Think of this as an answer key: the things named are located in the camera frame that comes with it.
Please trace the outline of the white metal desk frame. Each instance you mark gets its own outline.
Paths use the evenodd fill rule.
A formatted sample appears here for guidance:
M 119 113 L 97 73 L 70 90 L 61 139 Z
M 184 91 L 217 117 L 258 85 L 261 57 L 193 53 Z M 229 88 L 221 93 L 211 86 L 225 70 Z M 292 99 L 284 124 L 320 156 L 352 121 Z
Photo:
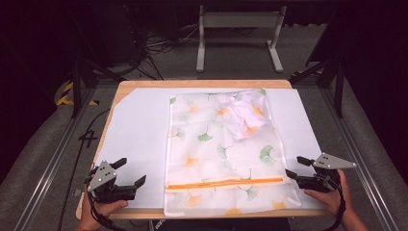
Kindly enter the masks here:
M 272 12 L 206 12 L 203 6 L 199 9 L 196 71 L 203 72 L 205 64 L 205 29 L 206 28 L 272 28 L 273 35 L 266 42 L 275 71 L 283 72 L 276 45 L 283 26 L 287 7 Z

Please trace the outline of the leaf-print mesh laundry bag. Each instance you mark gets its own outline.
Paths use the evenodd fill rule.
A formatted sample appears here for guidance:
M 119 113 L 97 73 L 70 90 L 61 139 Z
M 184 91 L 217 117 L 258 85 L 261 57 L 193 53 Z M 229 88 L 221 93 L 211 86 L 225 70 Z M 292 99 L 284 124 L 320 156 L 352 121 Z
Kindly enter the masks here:
M 172 95 L 169 102 L 165 206 L 168 217 L 233 216 L 297 209 L 283 143 L 271 116 L 251 138 L 235 141 L 215 108 L 220 93 Z

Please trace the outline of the white table mat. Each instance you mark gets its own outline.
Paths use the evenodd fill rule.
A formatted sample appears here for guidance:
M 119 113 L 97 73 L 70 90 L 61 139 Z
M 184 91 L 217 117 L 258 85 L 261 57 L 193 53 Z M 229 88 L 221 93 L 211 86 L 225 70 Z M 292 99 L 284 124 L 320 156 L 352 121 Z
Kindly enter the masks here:
M 119 185 L 144 185 L 130 205 L 168 217 L 321 207 L 287 177 L 319 145 L 291 89 L 136 89 L 111 112 L 97 159 L 126 158 Z

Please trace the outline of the black metal stand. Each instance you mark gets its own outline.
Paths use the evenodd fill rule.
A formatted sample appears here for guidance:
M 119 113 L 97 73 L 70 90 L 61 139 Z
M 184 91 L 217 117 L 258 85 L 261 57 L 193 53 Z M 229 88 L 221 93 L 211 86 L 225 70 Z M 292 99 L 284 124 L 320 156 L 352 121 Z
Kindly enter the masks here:
M 329 59 L 319 62 L 312 67 L 307 68 L 299 74 L 291 77 L 289 82 L 293 85 L 313 73 L 321 70 L 316 84 L 320 89 L 327 89 L 333 81 L 335 83 L 334 93 L 334 109 L 338 117 L 343 117 L 342 103 L 343 103 L 343 88 L 344 88 L 344 67 L 341 60 Z
M 72 14 L 72 11 L 68 11 L 67 21 L 70 23 L 70 32 L 65 38 L 67 53 L 72 63 L 71 80 L 73 82 L 74 101 L 72 117 L 76 118 L 84 106 L 81 93 L 81 84 L 85 83 L 87 89 L 94 89 L 98 84 L 97 77 L 92 72 L 94 69 L 100 71 L 103 75 L 107 76 L 109 79 L 117 81 L 118 83 L 123 82 L 124 78 L 110 71 L 107 67 L 103 67 L 92 60 L 86 59 L 83 56 L 83 49 L 81 48 L 81 29 L 78 26 L 77 20 Z

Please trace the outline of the person's left hand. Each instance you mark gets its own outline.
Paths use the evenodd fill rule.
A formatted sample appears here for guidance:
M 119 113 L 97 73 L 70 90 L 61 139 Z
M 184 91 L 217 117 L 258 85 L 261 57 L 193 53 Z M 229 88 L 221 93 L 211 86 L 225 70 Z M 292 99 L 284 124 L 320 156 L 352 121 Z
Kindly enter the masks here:
M 129 203 L 126 200 L 118 200 L 110 204 L 90 203 L 88 194 L 84 194 L 82 201 L 82 214 L 75 231 L 99 231 L 102 224 L 96 220 L 99 214 L 108 218 L 113 212 L 126 208 Z

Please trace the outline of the person's right hand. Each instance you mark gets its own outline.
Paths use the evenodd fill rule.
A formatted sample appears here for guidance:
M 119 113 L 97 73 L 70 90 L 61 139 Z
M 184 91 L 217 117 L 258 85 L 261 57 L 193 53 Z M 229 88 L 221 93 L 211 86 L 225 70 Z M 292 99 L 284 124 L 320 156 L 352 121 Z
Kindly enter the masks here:
M 350 190 L 349 190 L 348 183 L 346 182 L 346 177 L 345 177 L 344 172 L 341 169 L 339 169 L 338 173 L 340 175 L 341 185 L 342 185 L 343 194 L 344 194 L 344 201 L 345 201 L 344 217 L 349 217 L 351 213 L 353 212 Z M 338 191 L 317 192 L 313 190 L 305 190 L 304 193 L 313 197 L 317 201 L 321 202 L 332 216 L 335 217 L 338 214 L 340 204 L 341 204 L 341 196 Z

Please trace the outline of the yellow black hazard tape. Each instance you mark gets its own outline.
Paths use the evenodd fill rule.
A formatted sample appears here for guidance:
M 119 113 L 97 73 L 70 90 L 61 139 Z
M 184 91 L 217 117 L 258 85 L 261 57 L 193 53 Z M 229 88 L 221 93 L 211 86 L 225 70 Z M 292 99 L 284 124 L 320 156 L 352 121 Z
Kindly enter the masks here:
M 68 105 L 68 106 L 74 105 L 74 100 L 68 98 L 68 95 L 72 89 L 73 89 L 73 82 L 68 81 L 63 89 L 63 92 L 60 98 L 57 100 L 57 105 Z

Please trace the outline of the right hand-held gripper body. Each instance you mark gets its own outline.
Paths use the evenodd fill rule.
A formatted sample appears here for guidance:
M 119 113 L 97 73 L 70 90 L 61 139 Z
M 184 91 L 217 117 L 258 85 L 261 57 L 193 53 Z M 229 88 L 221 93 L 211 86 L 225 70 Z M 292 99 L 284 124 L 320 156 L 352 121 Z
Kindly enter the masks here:
M 294 180 L 300 189 L 313 190 L 320 193 L 335 191 L 341 185 L 339 169 L 355 168 L 356 163 L 322 153 L 310 166 L 315 170 L 313 176 L 299 176 Z

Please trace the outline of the white garment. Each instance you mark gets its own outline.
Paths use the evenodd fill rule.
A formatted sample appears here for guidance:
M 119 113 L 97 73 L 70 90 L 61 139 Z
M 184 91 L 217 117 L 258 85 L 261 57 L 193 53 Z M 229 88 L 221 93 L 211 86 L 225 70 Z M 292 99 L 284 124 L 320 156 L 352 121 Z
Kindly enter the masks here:
M 258 90 L 220 93 L 215 108 L 235 141 L 254 137 L 269 124 L 266 96 Z

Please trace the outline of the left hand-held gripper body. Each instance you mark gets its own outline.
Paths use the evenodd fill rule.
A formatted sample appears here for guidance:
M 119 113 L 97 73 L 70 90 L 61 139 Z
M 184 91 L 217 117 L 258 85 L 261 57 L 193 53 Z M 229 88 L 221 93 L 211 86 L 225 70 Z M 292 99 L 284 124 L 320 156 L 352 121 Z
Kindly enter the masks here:
M 118 200 L 133 200 L 137 188 L 133 186 L 118 186 L 115 184 L 116 169 L 112 169 L 107 161 L 90 172 L 87 182 L 87 193 L 97 203 L 110 204 Z

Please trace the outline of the aluminium floor rail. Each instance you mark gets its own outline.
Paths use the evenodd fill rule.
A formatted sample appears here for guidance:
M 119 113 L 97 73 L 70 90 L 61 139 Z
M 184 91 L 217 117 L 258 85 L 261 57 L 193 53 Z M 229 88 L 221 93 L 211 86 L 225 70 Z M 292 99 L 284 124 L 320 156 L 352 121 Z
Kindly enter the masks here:
M 334 99 L 331 96 L 330 91 L 321 90 L 320 94 L 324 99 L 327 107 L 329 108 L 331 115 L 334 117 L 337 126 L 340 129 L 340 132 L 348 149 L 347 154 L 349 158 L 357 164 L 356 172 L 370 200 L 371 207 L 373 208 L 381 223 L 382 228 L 385 231 L 399 231 L 383 196 L 377 188 L 377 184 L 374 182 L 374 179 L 372 178 L 369 169 L 351 136 L 351 133 L 349 132 L 344 120 L 340 118 L 335 110 Z
M 48 165 L 46 166 L 46 168 L 43 169 L 43 173 L 38 180 L 36 188 L 34 189 L 34 192 L 32 193 L 30 200 L 25 206 L 25 209 L 22 212 L 13 231 L 27 231 L 31 223 L 33 222 L 33 219 L 44 197 L 46 196 L 55 178 L 55 175 L 58 172 L 61 162 L 63 161 L 64 155 L 68 148 L 68 144 L 71 138 L 73 137 L 73 134 L 85 112 L 85 109 L 89 101 L 92 99 L 94 92 L 95 92 L 95 89 L 84 90 L 83 96 L 80 98 L 80 102 L 83 104 L 82 109 L 80 109 L 77 115 L 68 122 L 63 132 L 63 135 L 51 159 L 48 162 Z

